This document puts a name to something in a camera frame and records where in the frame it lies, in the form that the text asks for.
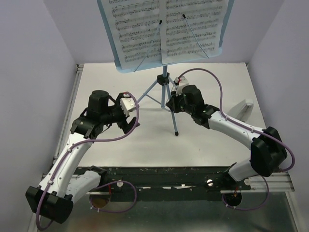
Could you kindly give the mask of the grey metronome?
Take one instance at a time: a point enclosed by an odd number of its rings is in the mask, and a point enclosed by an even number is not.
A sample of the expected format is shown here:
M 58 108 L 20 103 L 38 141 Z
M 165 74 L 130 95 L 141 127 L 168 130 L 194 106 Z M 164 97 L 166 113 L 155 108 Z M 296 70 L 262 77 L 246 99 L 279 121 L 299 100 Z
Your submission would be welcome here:
M 254 103 L 252 99 L 244 99 L 229 111 L 228 115 L 242 122 L 246 122 L 252 114 Z

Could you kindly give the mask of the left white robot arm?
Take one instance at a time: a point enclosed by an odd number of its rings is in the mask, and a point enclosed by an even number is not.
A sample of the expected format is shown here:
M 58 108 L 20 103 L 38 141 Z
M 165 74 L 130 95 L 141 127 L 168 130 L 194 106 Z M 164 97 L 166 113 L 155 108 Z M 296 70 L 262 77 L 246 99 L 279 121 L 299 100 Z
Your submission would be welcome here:
M 130 92 L 121 92 L 116 99 L 104 90 L 91 93 L 88 106 L 73 121 L 68 140 L 53 167 L 36 187 L 30 186 L 26 191 L 39 230 L 44 230 L 41 217 L 62 224 L 83 195 L 92 189 L 104 190 L 109 185 L 106 170 L 95 166 L 74 182 L 70 180 L 92 144 L 119 141 L 134 131 L 139 116 L 128 122 L 132 111 L 138 112 L 139 106 Z

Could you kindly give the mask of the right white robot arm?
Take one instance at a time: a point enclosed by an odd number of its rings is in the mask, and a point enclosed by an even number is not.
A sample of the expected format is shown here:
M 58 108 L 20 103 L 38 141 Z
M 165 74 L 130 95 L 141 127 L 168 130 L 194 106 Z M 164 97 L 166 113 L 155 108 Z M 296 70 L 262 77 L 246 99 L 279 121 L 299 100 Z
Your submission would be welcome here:
M 275 128 L 255 128 L 223 114 L 219 108 L 204 102 L 195 85 L 172 91 L 167 107 L 174 113 L 189 114 L 198 125 L 221 132 L 250 150 L 249 159 L 236 162 L 226 170 L 222 184 L 227 189 L 234 189 L 248 177 L 269 177 L 287 158 L 286 149 Z

